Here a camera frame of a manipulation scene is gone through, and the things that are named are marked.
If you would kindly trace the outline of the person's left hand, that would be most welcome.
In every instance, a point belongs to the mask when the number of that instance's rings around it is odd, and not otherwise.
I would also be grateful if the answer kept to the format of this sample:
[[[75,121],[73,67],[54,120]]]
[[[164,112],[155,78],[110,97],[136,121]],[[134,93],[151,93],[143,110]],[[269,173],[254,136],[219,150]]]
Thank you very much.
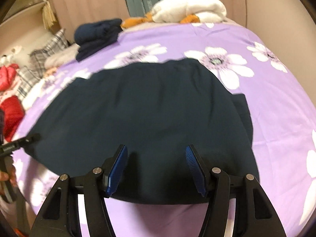
[[[1,172],[1,182],[10,181],[12,187],[16,187],[17,177],[16,177],[16,168],[13,164],[9,166],[8,173]]]

